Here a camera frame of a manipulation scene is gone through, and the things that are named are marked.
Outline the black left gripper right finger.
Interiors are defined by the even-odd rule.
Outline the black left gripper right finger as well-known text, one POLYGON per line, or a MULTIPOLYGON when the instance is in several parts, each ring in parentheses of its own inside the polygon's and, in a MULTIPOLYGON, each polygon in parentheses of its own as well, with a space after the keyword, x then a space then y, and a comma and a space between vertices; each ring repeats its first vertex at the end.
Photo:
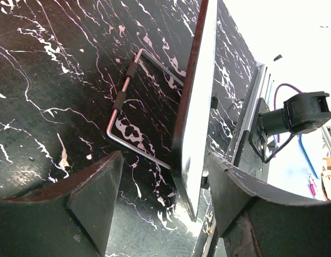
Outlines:
POLYGON ((228 256, 331 256, 331 201, 279 189, 214 153, 207 166, 228 256))

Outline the small white whiteboard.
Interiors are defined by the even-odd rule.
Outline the small white whiteboard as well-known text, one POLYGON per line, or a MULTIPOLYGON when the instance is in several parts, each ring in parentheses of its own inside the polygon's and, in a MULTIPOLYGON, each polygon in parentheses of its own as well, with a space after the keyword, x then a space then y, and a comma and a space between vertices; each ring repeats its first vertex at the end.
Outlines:
POLYGON ((196 221, 204 170, 206 138, 214 81, 218 1, 202 1, 191 46, 185 80, 179 80, 146 49, 140 49, 130 63, 122 90, 118 92, 113 113, 106 128, 107 136, 122 146, 159 164, 171 172, 184 206, 192 221, 196 221), (182 86, 182 94, 173 131, 170 163, 142 151, 115 136, 111 130, 126 99, 126 91, 138 68, 141 56, 147 57, 182 86))

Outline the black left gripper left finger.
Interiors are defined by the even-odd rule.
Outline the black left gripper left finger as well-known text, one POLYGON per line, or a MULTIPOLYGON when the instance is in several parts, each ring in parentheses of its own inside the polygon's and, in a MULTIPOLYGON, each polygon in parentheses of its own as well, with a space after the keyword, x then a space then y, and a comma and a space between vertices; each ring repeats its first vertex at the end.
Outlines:
POLYGON ((104 256, 123 164, 115 151, 57 183, 0 200, 0 256, 104 256))

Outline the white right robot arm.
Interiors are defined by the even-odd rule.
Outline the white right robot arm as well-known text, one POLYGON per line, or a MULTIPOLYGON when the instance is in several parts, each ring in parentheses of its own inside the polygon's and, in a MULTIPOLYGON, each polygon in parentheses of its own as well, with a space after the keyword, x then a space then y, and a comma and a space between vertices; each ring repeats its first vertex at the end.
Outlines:
POLYGON ((273 111, 260 98, 249 135, 249 144, 260 160, 269 163, 295 136, 311 133, 331 120, 328 97, 330 95, 324 91, 298 93, 284 101, 283 108, 273 111), (287 132, 290 133, 289 138, 270 156, 266 156, 268 138, 287 132))

